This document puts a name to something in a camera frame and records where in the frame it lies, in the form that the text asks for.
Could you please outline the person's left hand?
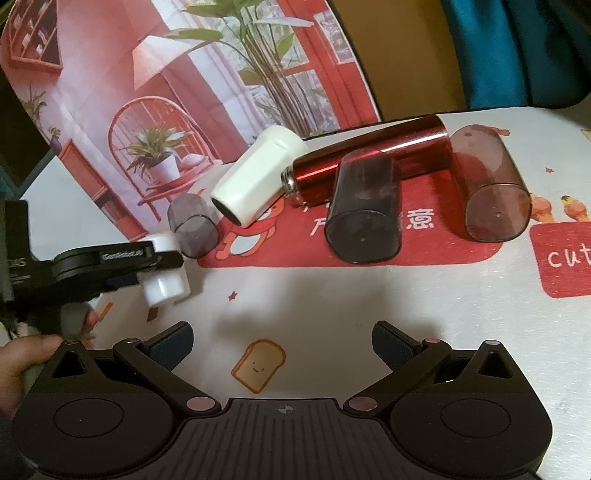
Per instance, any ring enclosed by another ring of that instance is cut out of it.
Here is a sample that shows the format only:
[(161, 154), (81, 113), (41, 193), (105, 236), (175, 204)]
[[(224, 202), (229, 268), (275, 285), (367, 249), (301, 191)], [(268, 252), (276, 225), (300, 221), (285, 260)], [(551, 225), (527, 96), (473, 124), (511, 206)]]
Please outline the person's left hand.
[(47, 362), (59, 348), (59, 335), (33, 335), (9, 338), (1, 326), (0, 407), (11, 420), (24, 398), (23, 375), (32, 366)]

